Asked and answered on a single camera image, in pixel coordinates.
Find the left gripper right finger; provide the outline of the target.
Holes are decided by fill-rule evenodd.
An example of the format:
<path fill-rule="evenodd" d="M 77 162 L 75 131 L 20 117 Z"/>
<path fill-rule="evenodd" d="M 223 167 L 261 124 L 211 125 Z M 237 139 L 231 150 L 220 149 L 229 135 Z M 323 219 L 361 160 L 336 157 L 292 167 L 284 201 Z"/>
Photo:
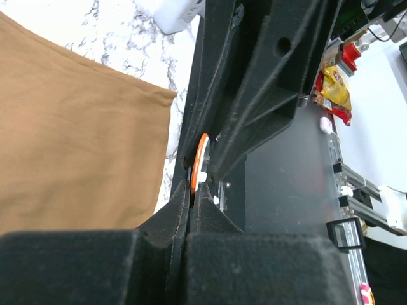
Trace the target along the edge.
<path fill-rule="evenodd" d="M 243 234 L 214 203 L 208 183 L 201 183 L 191 197 L 187 235 L 203 233 Z"/>

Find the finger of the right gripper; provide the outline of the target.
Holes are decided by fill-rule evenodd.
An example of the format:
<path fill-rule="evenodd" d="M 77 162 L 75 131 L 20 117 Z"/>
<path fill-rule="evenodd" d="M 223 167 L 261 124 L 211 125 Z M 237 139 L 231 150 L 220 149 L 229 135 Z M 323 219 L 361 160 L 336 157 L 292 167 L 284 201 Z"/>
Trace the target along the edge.
<path fill-rule="evenodd" d="M 272 1 L 219 131 L 209 175 L 221 181 L 247 154 L 292 122 L 309 94 L 341 1 Z"/>
<path fill-rule="evenodd" d="M 186 114 L 181 130 L 181 166 L 192 168 L 203 134 L 219 142 L 211 168 L 231 168 L 253 142 L 235 99 L 254 48 L 254 1 L 207 1 L 198 28 Z"/>

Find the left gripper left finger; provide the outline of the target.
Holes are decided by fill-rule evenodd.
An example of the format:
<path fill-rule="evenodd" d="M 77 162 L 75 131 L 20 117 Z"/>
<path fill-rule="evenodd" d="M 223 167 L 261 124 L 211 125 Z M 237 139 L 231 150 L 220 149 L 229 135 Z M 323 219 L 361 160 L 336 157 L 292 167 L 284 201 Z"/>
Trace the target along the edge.
<path fill-rule="evenodd" d="M 178 232 L 184 233 L 190 207 L 190 185 L 182 180 L 169 202 L 146 222 L 137 227 L 146 239 L 156 247 L 167 247 Z"/>

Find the orange brooch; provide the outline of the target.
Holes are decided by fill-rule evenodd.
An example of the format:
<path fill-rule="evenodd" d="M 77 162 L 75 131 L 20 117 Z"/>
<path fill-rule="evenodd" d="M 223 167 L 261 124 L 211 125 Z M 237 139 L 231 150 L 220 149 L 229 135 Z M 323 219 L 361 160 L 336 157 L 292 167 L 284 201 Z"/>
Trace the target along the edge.
<path fill-rule="evenodd" d="M 210 138 L 204 133 L 198 143 L 190 179 L 190 192 L 194 196 L 201 183 L 207 180 L 207 167 L 210 161 Z"/>

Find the brown clothing garment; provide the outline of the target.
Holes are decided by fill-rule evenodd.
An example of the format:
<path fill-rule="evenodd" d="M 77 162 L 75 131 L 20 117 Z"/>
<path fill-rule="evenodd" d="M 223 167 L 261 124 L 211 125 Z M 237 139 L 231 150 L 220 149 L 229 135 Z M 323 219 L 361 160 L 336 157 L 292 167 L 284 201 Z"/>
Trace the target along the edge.
<path fill-rule="evenodd" d="M 175 97 L 1 15 L 1 232 L 149 219 Z"/>

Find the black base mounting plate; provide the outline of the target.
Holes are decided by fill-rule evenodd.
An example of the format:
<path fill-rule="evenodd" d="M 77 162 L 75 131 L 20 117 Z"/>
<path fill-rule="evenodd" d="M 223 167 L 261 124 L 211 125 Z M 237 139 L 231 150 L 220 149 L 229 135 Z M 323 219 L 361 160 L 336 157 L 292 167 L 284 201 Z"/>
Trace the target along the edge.
<path fill-rule="evenodd" d="M 266 10 L 254 10 L 254 45 Z M 215 205 L 248 233 L 324 231 L 326 174 L 318 159 L 316 125 L 305 120 L 300 101 L 291 124 L 249 154 L 224 180 L 207 180 Z M 181 138 L 175 178 L 192 168 L 181 166 Z"/>

